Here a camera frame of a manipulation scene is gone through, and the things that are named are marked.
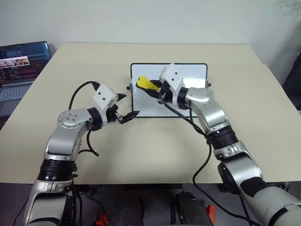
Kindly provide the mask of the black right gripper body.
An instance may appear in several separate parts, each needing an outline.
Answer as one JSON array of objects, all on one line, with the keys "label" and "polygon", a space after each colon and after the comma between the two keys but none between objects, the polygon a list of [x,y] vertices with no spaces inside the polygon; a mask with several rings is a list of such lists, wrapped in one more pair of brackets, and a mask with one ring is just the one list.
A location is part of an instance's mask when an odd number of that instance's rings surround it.
[{"label": "black right gripper body", "polygon": [[160,82],[158,97],[160,104],[175,104],[175,90],[166,81]]}]

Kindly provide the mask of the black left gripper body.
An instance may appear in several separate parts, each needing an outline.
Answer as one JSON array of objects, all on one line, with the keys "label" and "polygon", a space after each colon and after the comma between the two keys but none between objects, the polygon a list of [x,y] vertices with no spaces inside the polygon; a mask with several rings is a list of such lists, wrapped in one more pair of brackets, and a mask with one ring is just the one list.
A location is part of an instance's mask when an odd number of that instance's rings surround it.
[{"label": "black left gripper body", "polygon": [[113,105],[106,110],[107,123],[115,122],[119,120],[119,117],[116,115],[118,110],[117,105]]}]

